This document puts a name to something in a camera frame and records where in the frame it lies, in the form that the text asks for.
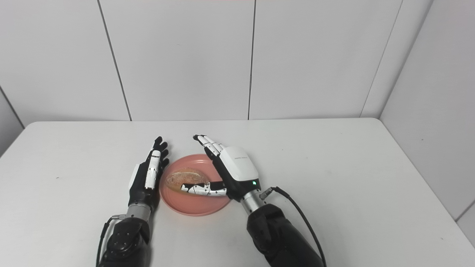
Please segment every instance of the black cable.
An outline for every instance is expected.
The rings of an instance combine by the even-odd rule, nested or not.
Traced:
[[[99,266],[99,260],[101,258],[101,250],[102,250],[102,242],[104,241],[105,234],[107,232],[107,229],[109,228],[109,225],[111,224],[112,217],[107,220],[107,222],[104,224],[104,227],[102,228],[102,233],[101,233],[101,239],[99,240],[99,247],[97,248],[97,257],[95,258],[95,266]]]
[[[278,186],[276,187],[271,187],[272,190],[276,191],[277,193],[283,195],[286,199],[288,199],[297,209],[298,213],[300,213],[300,216],[302,216],[302,219],[304,219],[305,224],[307,225],[308,229],[310,230],[310,233],[312,234],[313,239],[315,240],[315,243],[317,244],[318,251],[320,252],[320,256],[322,257],[322,262],[323,266],[326,267],[326,260],[325,260],[325,255],[323,254],[323,249],[322,246],[320,245],[320,242],[318,241],[317,235],[315,235],[315,232],[310,225],[310,222],[308,222],[307,217],[305,217],[304,212],[300,209],[300,207],[297,205],[297,203],[290,197],[290,195],[279,188]]]

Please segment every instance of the silver cylindrical joint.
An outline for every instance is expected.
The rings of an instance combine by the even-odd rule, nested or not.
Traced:
[[[125,217],[135,217],[148,222],[150,218],[150,213],[151,210],[148,205],[145,205],[143,203],[133,203],[129,206]]]
[[[244,195],[241,204],[246,210],[247,214],[251,214],[253,211],[264,206],[264,201],[259,197],[260,192],[257,189],[252,190],[251,192]]]

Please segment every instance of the cable connector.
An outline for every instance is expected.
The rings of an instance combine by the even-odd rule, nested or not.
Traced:
[[[264,200],[266,199],[266,197],[268,197],[270,195],[270,193],[272,193],[274,191],[274,188],[272,187],[269,187],[267,188],[264,192],[262,192],[260,195],[259,195],[259,198]]]
[[[126,214],[112,215],[111,219],[125,219]]]
[[[276,187],[271,187],[274,191],[276,191],[277,193],[283,195],[286,199],[289,199],[290,198],[290,195],[287,194],[287,192],[285,192],[284,190],[280,189],[280,187],[276,186]]]

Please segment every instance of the pink plate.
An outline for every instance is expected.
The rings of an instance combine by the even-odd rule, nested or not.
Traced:
[[[205,174],[209,181],[222,181],[213,163],[205,154],[182,157],[167,167],[160,179],[160,195],[172,210],[189,216],[204,216],[226,206],[230,199],[224,197],[194,196],[178,193],[165,185],[167,177],[179,169],[192,168]]]

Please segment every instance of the black robotic forearm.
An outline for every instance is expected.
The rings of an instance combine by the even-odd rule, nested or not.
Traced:
[[[247,231],[272,267],[323,267],[322,259],[275,205],[252,212]]]
[[[118,222],[107,242],[100,267],[148,266],[150,229],[146,221],[129,217]]]

